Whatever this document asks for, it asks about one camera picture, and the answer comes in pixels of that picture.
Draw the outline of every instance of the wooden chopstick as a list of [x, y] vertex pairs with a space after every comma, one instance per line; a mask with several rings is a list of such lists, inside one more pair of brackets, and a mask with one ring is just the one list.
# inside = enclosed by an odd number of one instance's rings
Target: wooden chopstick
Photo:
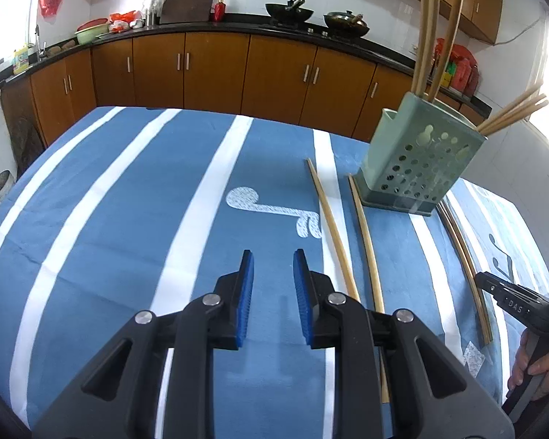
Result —
[[445, 32], [445, 38], [443, 40], [443, 49], [441, 50], [441, 56], [439, 59], [439, 64], [437, 65], [437, 70], [433, 75], [433, 83], [429, 89], [429, 95], [427, 100], [433, 102], [437, 92], [439, 91], [439, 86], [441, 84], [441, 78], [449, 62], [449, 56], [451, 55], [451, 48], [454, 45], [455, 36], [457, 34], [457, 29], [460, 24], [461, 16], [461, 6], [464, 0], [454, 0], [453, 5], [451, 6], [451, 11], [449, 12], [449, 21], [447, 23], [447, 31]]
[[476, 268], [472, 262], [470, 250], [466, 244], [459, 226], [455, 222], [453, 214], [449, 210], [449, 206], [442, 200], [437, 205], [437, 212], [445, 228], [449, 233], [449, 237], [454, 244], [458, 257], [460, 258], [461, 267], [466, 275], [474, 303], [476, 304], [476, 310], [478, 311], [478, 321], [480, 322], [480, 328], [482, 330], [482, 339], [484, 344], [487, 345], [493, 340], [492, 326], [490, 325], [490, 318], [485, 307], [484, 295], [481, 289], [478, 289], [474, 276], [476, 275]]
[[350, 269], [350, 265], [348, 264], [348, 258], [346, 256], [346, 251], [344, 250], [344, 245], [342, 244], [342, 240], [340, 238], [340, 233], [338, 232], [338, 227], [335, 224], [334, 215], [331, 212], [327, 196], [325, 196], [325, 192], [323, 191], [323, 187], [321, 186], [321, 181], [319, 180], [319, 176], [317, 176], [317, 172], [315, 171], [315, 168], [313, 167], [313, 163], [311, 162], [310, 158], [307, 159], [307, 165], [309, 165], [309, 171], [311, 172], [311, 177], [313, 178], [313, 183], [315, 184], [315, 189], [317, 190], [317, 196], [319, 197], [319, 202], [321, 203], [321, 208], [323, 209], [325, 221], [327, 223], [327, 227], [329, 228], [329, 232], [331, 233], [331, 239], [334, 243], [335, 253], [338, 256], [338, 261], [340, 261], [340, 269], [342, 270], [342, 275], [344, 276], [348, 295], [352, 299], [360, 302], [360, 295], [358, 294], [356, 281], [354, 280], [352, 270]]
[[422, 97], [425, 94], [427, 78], [429, 76], [429, 71], [431, 70], [435, 34], [437, 32], [437, 18], [439, 18], [439, 2], [440, 0], [429, 0], [429, 15], [427, 18], [425, 46], [423, 47], [419, 79], [417, 80], [417, 87], [415, 89], [415, 95], [417, 97]]
[[499, 124], [486, 128], [486, 130], [482, 132], [482, 135], [487, 137], [489, 135], [492, 135], [493, 133], [501, 131], [503, 128], [507, 128], [509, 125], [512, 125], [515, 122], [518, 122], [519, 120], [530, 116], [534, 112], [537, 112], [538, 110], [541, 110], [543, 109], [543, 107], [546, 107], [548, 105], [549, 105], [548, 100], [545, 100], [540, 104], [525, 105], [525, 107], [521, 111], [515, 113], [512, 117], [501, 121]]
[[531, 95], [537, 92], [542, 86], [543, 86], [543, 81], [541, 80], [538, 83], [533, 84], [531, 87], [527, 87], [527, 89], [520, 96], [518, 96], [514, 101], [510, 102], [510, 104], [506, 105], [500, 112], [498, 112], [495, 115], [490, 115], [489, 118], [487, 118], [486, 120], [484, 120], [484, 122], [478, 125], [477, 127], [478, 131], [484, 130], [489, 125], [496, 123], [499, 119], [504, 117], [504, 115], [509, 113], [511, 110], [517, 108], [520, 104], [526, 101]]
[[507, 120], [514, 119], [514, 116], [521, 112], [525, 107], [533, 106], [535, 104], [538, 104], [539, 102], [545, 100], [547, 98], [546, 94], [539, 94], [536, 98], [531, 99], [530, 101], [524, 101], [522, 104], [519, 104], [514, 109], [510, 110], [506, 114], [502, 115], [501, 117], [497, 118], [493, 123], [488, 125], [485, 129], [482, 129], [482, 131], [491, 131], [495, 127], [498, 127], [499, 125], [504, 124]]
[[419, 43], [417, 44], [417, 61], [415, 62], [415, 70], [413, 73], [413, 83], [411, 92], [416, 92], [417, 82], [420, 78], [421, 61], [425, 53], [425, 39], [427, 34], [427, 22], [429, 17], [429, 0], [421, 0], [421, 21], [419, 24]]
[[[380, 276], [378, 275], [378, 265], [376, 264], [376, 256], [374, 255], [374, 247], [372, 246], [372, 237], [370, 237], [370, 230], [368, 229], [368, 222], [366, 221], [366, 215], [364, 214], [364, 208], [360, 201], [358, 189], [354, 182], [354, 177], [348, 175], [350, 182], [350, 189], [352, 190], [352, 197], [354, 198], [354, 205], [356, 206], [356, 214], [358, 215], [358, 223], [360, 224], [360, 232], [362, 233], [362, 240], [364, 243], [364, 251], [366, 252], [366, 261], [368, 264], [368, 275], [370, 277], [370, 286], [372, 287], [372, 297], [374, 300], [374, 310], [383, 314], [384, 299], [382, 299], [382, 287]], [[391, 399], [388, 395], [388, 384], [386, 382], [386, 371], [384, 368], [384, 361], [381, 357], [381, 397], [383, 403], [390, 403]]]

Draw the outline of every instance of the human hand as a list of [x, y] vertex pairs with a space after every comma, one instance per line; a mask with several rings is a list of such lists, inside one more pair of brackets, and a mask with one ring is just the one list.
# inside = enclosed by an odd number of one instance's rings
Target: human hand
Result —
[[[533, 334], [525, 329], [520, 336], [520, 347], [516, 352], [515, 364], [512, 366], [511, 377], [508, 378], [507, 397], [510, 396], [512, 390], [514, 390], [516, 386], [520, 386], [523, 383], [524, 371], [527, 369], [527, 365], [530, 360], [530, 355], [528, 355], [526, 351], [526, 344], [530, 335]], [[542, 356], [531, 366], [529, 366], [527, 373], [529, 375], [540, 375], [542, 373], [546, 373], [545, 378], [535, 391], [531, 401], [536, 401], [537, 399], [541, 399], [546, 394], [549, 394], [549, 353]]]

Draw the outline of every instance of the cabinet handle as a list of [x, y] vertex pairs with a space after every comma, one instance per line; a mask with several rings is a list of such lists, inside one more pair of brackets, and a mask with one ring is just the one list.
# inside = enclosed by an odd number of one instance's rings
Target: cabinet handle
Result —
[[376, 88], [377, 88], [377, 87], [378, 87], [378, 83], [375, 82], [375, 83], [374, 83], [374, 87], [372, 88], [372, 93], [370, 94], [370, 98], [371, 98], [371, 99], [374, 99], [374, 95], [375, 95], [375, 93], [376, 93]]

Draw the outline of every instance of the white stripe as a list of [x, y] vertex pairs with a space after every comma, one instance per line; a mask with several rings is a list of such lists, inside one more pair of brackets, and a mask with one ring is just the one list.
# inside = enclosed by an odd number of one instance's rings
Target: white stripe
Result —
[[[321, 186], [329, 202], [329, 207], [334, 215], [335, 224], [340, 233], [340, 239], [344, 245], [348, 264], [352, 269], [352, 257], [350, 256], [350, 244], [348, 243], [348, 231], [346, 230], [346, 219], [344, 218], [344, 207], [340, 196], [340, 184], [338, 182], [338, 173], [335, 168], [334, 152], [331, 148], [331, 139], [329, 133], [313, 130], [313, 145], [315, 147], [315, 165], [317, 175], [321, 181]], [[346, 290], [346, 281], [344, 279], [340, 262], [333, 247], [329, 227], [325, 221], [325, 215], [319, 206], [321, 218], [321, 247], [323, 249], [323, 274], [327, 275], [334, 289]], [[325, 350], [325, 399], [323, 416], [323, 439], [331, 439], [334, 428], [334, 392], [335, 392], [335, 348]]]
[[[527, 268], [527, 273], [529, 274], [529, 277], [530, 277], [530, 280], [531, 280], [533, 286], [535, 287], [537, 292], [540, 292], [540, 287], [541, 286], [539, 286], [539, 283], [537, 283], [537, 279], [534, 276], [533, 268], [530, 265], [530, 260], [527, 258], [526, 254], [524, 253], [524, 250], [523, 250], [523, 247], [522, 247], [522, 241], [519, 240], [518, 236], [516, 235], [515, 229], [511, 225], [510, 221], [508, 221], [507, 214], [505, 213], [505, 211], [503, 209], [503, 208], [506, 208], [506, 206], [502, 206], [502, 204], [496, 199], [497, 198], [496, 195], [490, 196], [491, 193], [489, 191], [487, 192], [488, 194], [485, 195], [483, 193], [483, 191], [484, 190], [478, 190], [478, 193], [483, 198], [489, 199], [492, 202], [492, 204], [495, 206], [496, 211], [498, 211], [499, 214], [501, 215], [502, 221], [504, 222], [505, 226], [507, 227], [507, 231], [511, 235], [513, 245], [514, 245], [514, 247], [516, 247], [516, 249], [518, 249], [519, 255], [523, 259], [523, 263]], [[543, 289], [546, 288], [547, 291], [548, 291], [547, 293], [549, 294], [549, 287], [545, 286], [545, 282], [546, 282], [546, 279], [545, 279], [545, 277], [543, 277], [542, 278]]]
[[59, 275], [67, 256], [73, 249], [77, 236], [79, 236], [94, 209], [97, 208], [108, 190], [164, 125], [179, 111], [180, 109], [167, 109], [156, 119], [149, 122], [128, 144], [118, 158], [91, 185], [87, 193], [71, 211], [61, 231], [53, 241], [47, 257], [42, 262], [22, 313], [15, 351], [12, 356], [12, 365], [10, 365], [10, 403], [13, 411], [26, 425], [28, 425], [27, 389], [30, 359], [42, 313], [57, 280], [57, 275]]
[[[508, 249], [507, 249], [507, 247], [504, 243], [504, 239], [502, 238], [502, 236], [498, 232], [498, 228], [496, 227], [496, 223], [492, 220], [492, 217], [490, 216], [490, 213], [486, 209], [486, 206], [484, 206], [484, 204], [482, 203], [482, 200], [478, 197], [478, 194], [476, 193], [476, 191], [474, 189], [474, 186], [472, 185], [472, 183], [469, 183], [466, 180], [464, 180], [464, 183], [466, 183], [466, 187], [468, 188], [468, 191], [470, 192], [470, 194], [472, 195], [472, 198], [474, 199], [474, 201], [476, 202], [476, 204], [480, 208], [480, 211], [482, 211], [482, 214], [483, 214], [484, 218], [486, 219], [486, 222], [490, 226], [490, 229], [492, 229], [492, 235], [494, 236], [494, 240], [496, 241], [498, 247], [500, 247], [504, 252], [508, 253]], [[516, 284], [521, 284], [521, 285], [523, 284], [520, 281], [519, 273], [517, 272], [516, 266], [514, 264], [512, 265], [512, 276], [513, 276]], [[533, 287], [537, 292], [539, 292], [539, 287], [537, 287], [536, 284]]]
[[154, 437], [155, 439], [163, 439], [163, 426], [164, 426], [164, 412], [166, 406], [167, 392], [168, 392], [168, 379], [171, 376], [171, 365], [173, 365], [174, 348], [167, 350], [167, 357], [165, 359], [165, 366], [163, 369], [163, 377], [161, 378], [161, 389], [159, 398], [163, 398], [163, 401], [158, 402], [157, 406], [157, 418], [154, 422]]
[[[197, 186], [171, 242], [150, 305], [150, 309], [157, 315], [183, 310], [191, 300], [209, 231], [251, 125], [251, 117], [236, 116]], [[169, 350], [167, 362], [172, 359], [173, 351]], [[154, 432], [156, 438], [160, 438], [163, 433], [166, 400], [165, 388], [158, 396]]]
[[439, 316], [441, 317], [441, 326], [445, 333], [445, 346], [449, 351], [461, 362], [464, 363], [464, 353], [461, 349], [461, 336], [460, 328], [457, 324], [457, 318], [455, 316], [454, 299], [451, 296], [451, 290], [449, 290], [449, 284], [447, 282], [447, 274], [445, 267], [441, 261], [441, 256], [435, 245], [435, 241], [431, 236], [431, 232], [427, 227], [425, 218], [420, 215], [409, 215], [413, 223], [421, 249], [427, 259], [429, 265], [429, 272], [431, 272], [431, 279], [433, 281], [433, 291], [435, 292], [435, 300], [437, 301], [437, 309], [439, 310]]
[[89, 127], [79, 132], [75, 137], [66, 142], [63, 147], [60, 147], [53, 155], [51, 155], [45, 161], [45, 163], [42, 164], [42, 166], [37, 170], [37, 172], [32, 176], [25, 188], [22, 190], [14, 205], [12, 206], [12, 208], [10, 208], [8, 214], [4, 218], [4, 221], [2, 221], [2, 224], [0, 225], [0, 248], [2, 247], [2, 243], [6, 239], [10, 228], [12, 228], [12, 225], [15, 223], [16, 219], [18, 218], [22, 210], [24, 210], [26, 204], [39, 189], [42, 182], [44, 182], [45, 179], [53, 172], [53, 170], [57, 168], [57, 165], [61, 163], [63, 158], [65, 158], [69, 154], [69, 152], [77, 146], [79, 142], [85, 139], [85, 137], [87, 137], [89, 134], [104, 125], [107, 121], [112, 119], [122, 109], [124, 109], [124, 107], [114, 107], [110, 109], [110, 111], [106, 115], [96, 120]]
[[520, 226], [520, 238], [530, 244], [529, 250], [531, 252], [531, 257], [535, 259], [539, 275], [543, 279], [543, 283], [545, 283], [545, 287], [547, 288], [549, 296], [549, 270], [547, 269], [547, 265], [543, 260], [543, 256], [541, 255], [539, 246], [537, 246], [537, 243], [535, 242], [533, 234], [529, 230], [529, 227], [524, 222], [524, 219], [514, 205], [513, 208], [514, 209], [511, 209], [512, 217], [514, 218], [513, 222], [516, 223], [517, 226]]
[[[490, 272], [490, 265], [488, 264], [488, 259], [482, 250], [482, 246], [476, 237], [476, 233], [472, 229], [472, 225], [466, 218], [466, 214], [461, 209], [458, 200], [456, 199], [453, 191], [447, 193], [447, 199], [451, 203], [455, 215], [461, 224], [461, 229], [464, 231], [464, 234], [470, 241], [470, 245], [474, 250], [476, 257], [478, 258], [478, 264], [480, 265], [481, 272]], [[496, 318], [496, 326], [498, 327], [498, 335], [500, 337], [500, 354], [501, 354], [501, 363], [502, 363], [502, 374], [501, 374], [501, 387], [502, 387], [502, 397], [504, 400], [507, 397], [508, 386], [507, 378], [511, 375], [511, 363], [510, 363], [510, 354], [508, 349], [508, 331], [507, 331], [507, 321], [504, 318], [503, 310], [496, 304], [494, 306], [494, 315]]]

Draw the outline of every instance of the perforated utensil holder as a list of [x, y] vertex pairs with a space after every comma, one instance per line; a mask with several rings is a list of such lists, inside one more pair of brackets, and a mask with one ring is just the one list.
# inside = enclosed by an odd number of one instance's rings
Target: perforated utensil holder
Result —
[[486, 138], [462, 114], [407, 92], [381, 121], [355, 176], [362, 203], [430, 216]]

